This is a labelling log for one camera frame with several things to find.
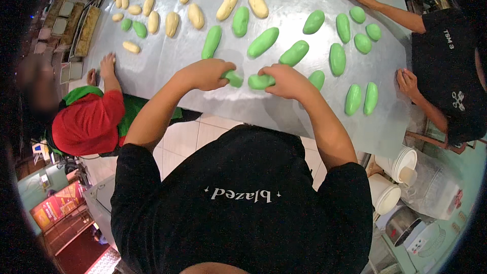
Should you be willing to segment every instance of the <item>flattened green dough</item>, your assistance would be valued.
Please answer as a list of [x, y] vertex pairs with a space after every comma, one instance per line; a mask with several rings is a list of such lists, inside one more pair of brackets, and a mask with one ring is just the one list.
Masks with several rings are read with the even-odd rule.
[[249, 12], [247, 7], [240, 7], [233, 15], [232, 30], [237, 37], [247, 34]]
[[125, 18], [124, 20], [122, 20], [122, 22], [121, 22], [122, 30], [127, 32], [131, 26], [132, 26], [132, 20], [131, 19]]
[[277, 40], [279, 36], [279, 29], [276, 27], [271, 27], [262, 32], [259, 37], [257, 37], [252, 44], [248, 47], [247, 54], [252, 58], [260, 56], [262, 53], [267, 51]]
[[376, 24], [367, 25], [365, 30], [367, 31], [368, 36], [375, 41], [378, 41], [382, 37], [380, 27]]
[[134, 21], [133, 29], [135, 30], [135, 33], [137, 33], [138, 37], [140, 38], [147, 37], [147, 28], [142, 22]]
[[309, 14], [306, 23], [304, 23], [303, 34], [314, 34], [325, 22], [325, 13], [322, 10], [317, 9], [313, 13]]
[[360, 86], [356, 83], [350, 86], [347, 94], [347, 102], [345, 103], [345, 113], [349, 116], [354, 114], [360, 107], [362, 102], [362, 91]]
[[220, 43], [220, 38], [222, 38], [222, 27], [213, 26], [208, 31], [206, 35], [206, 40], [204, 41], [203, 50], [201, 51], [201, 59], [212, 58], [215, 54], [216, 48]]
[[367, 37], [367, 35], [361, 33], [356, 34], [354, 37], [354, 41], [355, 46], [360, 52], [367, 54], [370, 52], [370, 50], [372, 50], [372, 42]]
[[294, 43], [288, 51], [284, 52], [279, 58], [281, 64], [294, 67], [308, 53], [309, 45], [306, 41], [300, 40]]
[[222, 74], [223, 79], [227, 79], [230, 82], [230, 86], [235, 87], [235, 88], [240, 88], [242, 87], [242, 84], [244, 83], [244, 79], [241, 78], [235, 70], [228, 70], [224, 74]]
[[250, 88], [255, 90], [264, 90], [269, 86], [274, 86], [276, 84], [276, 80], [267, 74], [259, 76], [257, 74], [253, 74], [248, 77], [248, 85]]
[[340, 76], [345, 70], [345, 64], [347, 58], [345, 56], [345, 50], [340, 44], [334, 43], [330, 48], [330, 66], [334, 76]]
[[350, 41], [350, 21], [345, 13], [340, 13], [337, 16], [337, 31], [344, 44]]
[[315, 86], [318, 90], [321, 90], [323, 83], [325, 82], [325, 74], [321, 70], [316, 70], [311, 73], [308, 80]]
[[374, 111], [375, 105], [377, 105], [377, 99], [379, 98], [379, 92], [377, 85], [373, 82], [369, 82], [367, 85], [367, 93], [365, 94], [365, 115], [370, 115]]
[[350, 16], [359, 24], [362, 24], [365, 21], [365, 12], [361, 7], [353, 7], [350, 9]]

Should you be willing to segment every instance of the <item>person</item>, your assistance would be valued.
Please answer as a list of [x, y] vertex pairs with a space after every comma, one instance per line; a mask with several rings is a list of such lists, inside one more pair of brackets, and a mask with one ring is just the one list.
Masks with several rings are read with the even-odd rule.
[[397, 71], [399, 90], [447, 135], [449, 145], [484, 137], [487, 131], [485, 50], [455, 9], [423, 16], [376, 0], [356, 0], [412, 33], [412, 72]]
[[[96, 72], [91, 69], [87, 86], [74, 89], [59, 102], [51, 64], [40, 54], [26, 57], [16, 76], [25, 136], [46, 138], [60, 154], [117, 155], [131, 122], [147, 100], [122, 94], [114, 61], [115, 54], [110, 53], [100, 62], [105, 93], [96, 86]], [[192, 121], [200, 115], [177, 108], [171, 123]]]
[[372, 241], [372, 198], [350, 137], [308, 79], [264, 67], [266, 92], [299, 101], [327, 168], [316, 192], [299, 137], [238, 125], [203, 146], [162, 183], [151, 155], [179, 100], [225, 86], [233, 63], [179, 70], [142, 108], [120, 149], [111, 198], [122, 259], [143, 273], [358, 273]]

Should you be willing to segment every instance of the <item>red shirt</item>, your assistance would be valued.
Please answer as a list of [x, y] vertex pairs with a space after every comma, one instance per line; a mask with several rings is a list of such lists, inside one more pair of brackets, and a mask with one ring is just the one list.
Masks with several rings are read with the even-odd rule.
[[73, 156], [111, 152], [119, 143], [117, 125], [124, 115], [120, 91], [108, 91], [103, 97], [87, 94], [54, 118], [54, 144]]

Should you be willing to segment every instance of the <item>white tile floor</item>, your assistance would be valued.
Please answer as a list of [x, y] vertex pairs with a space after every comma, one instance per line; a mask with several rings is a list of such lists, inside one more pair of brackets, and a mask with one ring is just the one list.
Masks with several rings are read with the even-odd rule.
[[[159, 167], [161, 180], [167, 177], [184, 159], [196, 150], [216, 140], [223, 133], [241, 122], [224, 119], [211, 114], [203, 114], [201, 118], [192, 122], [176, 123], [167, 129], [161, 142], [154, 150], [154, 158]], [[313, 170], [313, 188], [318, 189], [326, 176], [326, 168], [321, 161], [320, 154], [313, 139], [301, 137], [306, 151], [306, 162]], [[364, 153], [357, 152], [359, 163]], [[115, 173], [116, 157], [83, 160], [88, 167], [88, 174], [92, 184]]]

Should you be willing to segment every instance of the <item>black t-shirt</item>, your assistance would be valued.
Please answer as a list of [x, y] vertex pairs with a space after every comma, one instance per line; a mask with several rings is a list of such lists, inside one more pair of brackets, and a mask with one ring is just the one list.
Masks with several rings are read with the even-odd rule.
[[112, 232], [137, 272], [219, 262], [249, 273], [359, 273], [372, 241], [364, 168], [331, 169], [318, 192], [299, 137], [245, 125], [199, 149], [164, 181], [152, 155], [120, 150]]
[[451, 144], [487, 131], [487, 93], [475, 67], [475, 35], [454, 9], [423, 15], [425, 34], [412, 35], [412, 68], [418, 89], [448, 119]]

